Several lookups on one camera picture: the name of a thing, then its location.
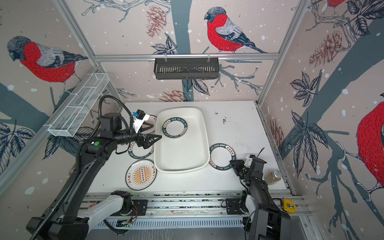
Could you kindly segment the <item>green rim plate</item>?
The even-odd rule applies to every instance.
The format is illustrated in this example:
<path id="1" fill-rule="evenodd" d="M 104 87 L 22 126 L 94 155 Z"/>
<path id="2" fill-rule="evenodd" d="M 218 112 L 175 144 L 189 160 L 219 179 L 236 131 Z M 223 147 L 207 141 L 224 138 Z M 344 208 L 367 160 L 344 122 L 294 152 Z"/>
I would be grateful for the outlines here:
<path id="1" fill-rule="evenodd" d="M 154 150 L 154 146 L 151 146 L 148 149 L 144 149 L 143 147 L 139 147 L 135 142 L 132 142 L 129 145 L 128 153 L 131 158 L 141 160 L 149 157 L 154 152 Z"/>
<path id="2" fill-rule="evenodd" d="M 188 123 L 180 117 L 167 119 L 162 125 L 163 134 L 171 139 L 182 137 L 188 130 Z"/>
<path id="3" fill-rule="evenodd" d="M 237 159 L 232 147 L 227 144 L 217 143 L 210 147 L 210 165 L 219 171 L 227 171 L 232 168 L 231 161 Z"/>

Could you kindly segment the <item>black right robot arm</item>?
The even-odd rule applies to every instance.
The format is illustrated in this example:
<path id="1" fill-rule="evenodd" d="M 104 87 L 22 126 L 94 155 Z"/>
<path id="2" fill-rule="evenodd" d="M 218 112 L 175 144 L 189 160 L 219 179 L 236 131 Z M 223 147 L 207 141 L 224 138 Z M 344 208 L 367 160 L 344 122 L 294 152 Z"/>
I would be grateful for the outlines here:
<path id="1" fill-rule="evenodd" d="M 246 240 L 289 240 L 291 238 L 291 218 L 274 202 L 263 170 L 266 161 L 255 155 L 247 160 L 231 160 L 235 174 L 244 181 L 246 193 L 252 197 L 255 209 L 244 223 Z"/>

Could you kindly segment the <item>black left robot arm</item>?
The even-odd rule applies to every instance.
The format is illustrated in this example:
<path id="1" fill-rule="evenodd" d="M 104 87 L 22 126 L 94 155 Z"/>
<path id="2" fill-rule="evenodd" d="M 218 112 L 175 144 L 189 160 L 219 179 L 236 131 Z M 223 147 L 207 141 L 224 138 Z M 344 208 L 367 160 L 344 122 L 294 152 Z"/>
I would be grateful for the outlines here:
<path id="1" fill-rule="evenodd" d="M 81 203 L 93 180 L 118 145 L 134 142 L 148 149 L 161 139 L 160 135 L 142 134 L 145 124 L 151 127 L 150 115 L 142 110 L 129 113 L 127 122 L 120 113 L 99 116 L 97 126 L 83 141 L 76 154 L 76 167 L 49 208 L 40 217 L 33 217 L 26 229 L 32 240 L 84 240 L 94 217 L 78 215 Z"/>

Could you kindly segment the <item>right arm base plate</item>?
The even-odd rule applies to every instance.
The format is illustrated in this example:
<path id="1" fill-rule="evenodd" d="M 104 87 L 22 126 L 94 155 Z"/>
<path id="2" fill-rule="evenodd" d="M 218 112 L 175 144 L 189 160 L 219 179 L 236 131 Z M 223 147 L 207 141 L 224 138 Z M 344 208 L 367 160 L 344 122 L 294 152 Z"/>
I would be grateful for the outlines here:
<path id="1" fill-rule="evenodd" d="M 225 199 L 225 208 L 228 215 L 247 215 L 249 211 L 245 200 L 240 198 Z"/>

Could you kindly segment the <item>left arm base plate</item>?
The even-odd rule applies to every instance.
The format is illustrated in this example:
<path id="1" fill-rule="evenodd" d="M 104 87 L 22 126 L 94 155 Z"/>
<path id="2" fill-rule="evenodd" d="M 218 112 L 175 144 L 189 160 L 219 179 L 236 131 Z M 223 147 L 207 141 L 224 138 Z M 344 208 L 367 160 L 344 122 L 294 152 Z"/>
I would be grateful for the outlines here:
<path id="1" fill-rule="evenodd" d="M 132 207 L 130 210 L 120 210 L 118 213 L 119 216 L 145 216 L 148 200 L 132 200 Z"/>

